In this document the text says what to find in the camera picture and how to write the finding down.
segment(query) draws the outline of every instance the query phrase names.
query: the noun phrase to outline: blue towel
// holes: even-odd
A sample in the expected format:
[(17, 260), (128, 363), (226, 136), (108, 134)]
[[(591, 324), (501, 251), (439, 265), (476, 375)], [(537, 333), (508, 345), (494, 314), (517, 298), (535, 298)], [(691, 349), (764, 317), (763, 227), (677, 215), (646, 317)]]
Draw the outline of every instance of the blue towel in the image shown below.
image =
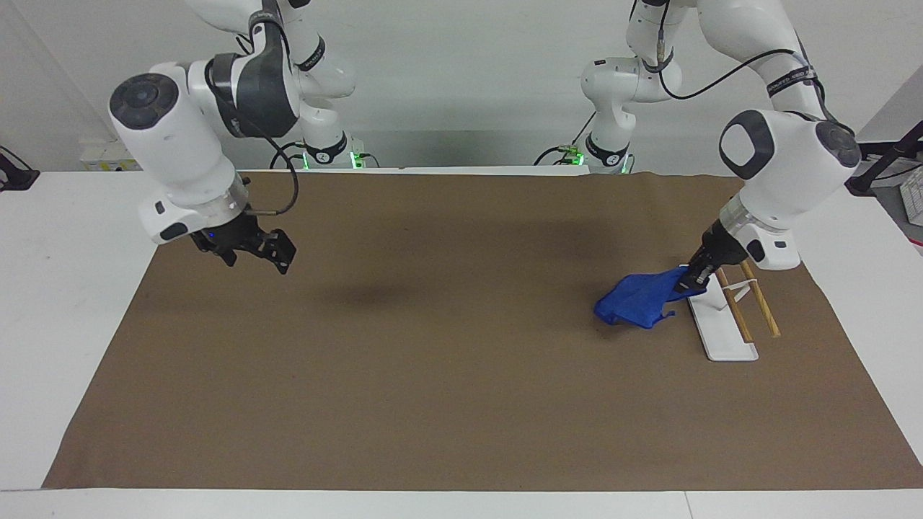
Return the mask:
[(632, 274), (616, 285), (606, 297), (596, 303), (593, 312), (610, 325), (625, 321), (645, 330), (668, 317), (677, 315), (671, 311), (664, 315), (664, 305), (689, 297), (704, 294), (704, 290), (679, 294), (673, 289), (687, 267), (678, 267), (659, 274)]

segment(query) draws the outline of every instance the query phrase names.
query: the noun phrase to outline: white stand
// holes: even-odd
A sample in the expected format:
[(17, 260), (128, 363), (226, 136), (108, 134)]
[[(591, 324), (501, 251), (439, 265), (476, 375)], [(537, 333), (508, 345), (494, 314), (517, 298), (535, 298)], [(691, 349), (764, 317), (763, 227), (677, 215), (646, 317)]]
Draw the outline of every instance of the white stand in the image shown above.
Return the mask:
[(713, 362), (754, 362), (760, 358), (753, 343), (745, 343), (727, 305), (721, 284), (712, 274), (708, 290), (689, 299), (692, 316), (699, 327), (705, 354)]

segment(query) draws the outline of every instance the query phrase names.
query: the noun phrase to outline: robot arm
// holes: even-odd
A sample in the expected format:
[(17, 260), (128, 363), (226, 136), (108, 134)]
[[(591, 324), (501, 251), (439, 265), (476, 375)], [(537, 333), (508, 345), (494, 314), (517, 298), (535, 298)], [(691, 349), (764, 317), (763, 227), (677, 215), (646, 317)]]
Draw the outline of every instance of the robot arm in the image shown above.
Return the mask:
[(308, 2), (188, 0), (210, 25), (248, 34), (254, 52), (159, 64), (113, 93), (119, 137), (162, 186), (139, 207), (155, 243), (191, 235), (229, 266), (244, 251), (287, 272), (294, 245), (281, 230), (260, 229), (216, 134), (270, 139), (298, 125), (316, 165), (352, 165), (352, 139), (325, 103), (350, 95), (354, 74), (309, 26)]
[(747, 257), (767, 270), (795, 268), (800, 256), (792, 224), (833, 194), (861, 159), (851, 131), (824, 105), (779, 0), (636, 0), (628, 31), (635, 57), (593, 62), (581, 79), (597, 110), (583, 143), (591, 169), (611, 171), (628, 155), (635, 118), (626, 103), (674, 97), (682, 74), (672, 41), (692, 7), (708, 43), (760, 75), (774, 110), (748, 110), (725, 128), (722, 160), (745, 186), (703, 235), (679, 292), (703, 288), (721, 265)]

